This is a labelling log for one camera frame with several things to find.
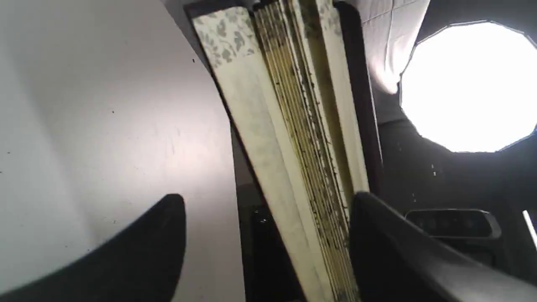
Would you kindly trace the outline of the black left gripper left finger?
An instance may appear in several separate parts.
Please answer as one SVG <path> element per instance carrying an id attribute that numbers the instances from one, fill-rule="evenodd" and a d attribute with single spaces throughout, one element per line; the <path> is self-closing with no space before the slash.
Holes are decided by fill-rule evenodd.
<path id="1" fill-rule="evenodd" d="M 186 211 L 168 194 L 115 237 L 2 302 L 170 302 L 186 249 Z"/>

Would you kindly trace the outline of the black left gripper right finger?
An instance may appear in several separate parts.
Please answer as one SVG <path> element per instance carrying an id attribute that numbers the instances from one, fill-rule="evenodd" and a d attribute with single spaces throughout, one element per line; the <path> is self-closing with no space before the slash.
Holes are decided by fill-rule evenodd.
<path id="1" fill-rule="evenodd" d="M 355 194 L 349 255 L 363 302 L 535 302 L 536 287 L 430 237 L 381 199 Z"/>

